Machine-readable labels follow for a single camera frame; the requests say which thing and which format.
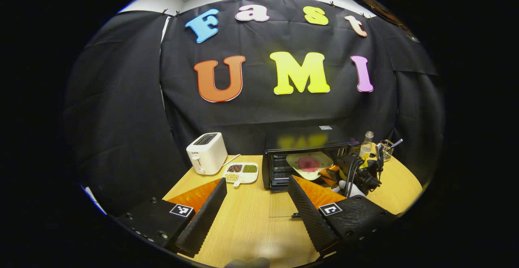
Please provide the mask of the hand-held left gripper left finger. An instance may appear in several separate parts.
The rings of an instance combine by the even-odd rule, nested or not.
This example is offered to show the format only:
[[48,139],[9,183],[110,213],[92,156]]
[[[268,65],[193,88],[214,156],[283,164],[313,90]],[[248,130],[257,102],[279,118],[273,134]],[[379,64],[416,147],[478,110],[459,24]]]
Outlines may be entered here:
[[169,200],[145,200],[116,221],[142,239],[186,256],[199,253],[227,195],[219,178]]

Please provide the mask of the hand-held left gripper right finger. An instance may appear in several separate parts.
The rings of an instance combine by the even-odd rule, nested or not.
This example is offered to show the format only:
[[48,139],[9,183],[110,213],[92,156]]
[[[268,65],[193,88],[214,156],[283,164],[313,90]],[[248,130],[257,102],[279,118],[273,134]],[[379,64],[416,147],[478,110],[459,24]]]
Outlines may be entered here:
[[288,179],[287,191],[322,256],[348,249],[398,218],[364,196],[345,198],[297,176]]

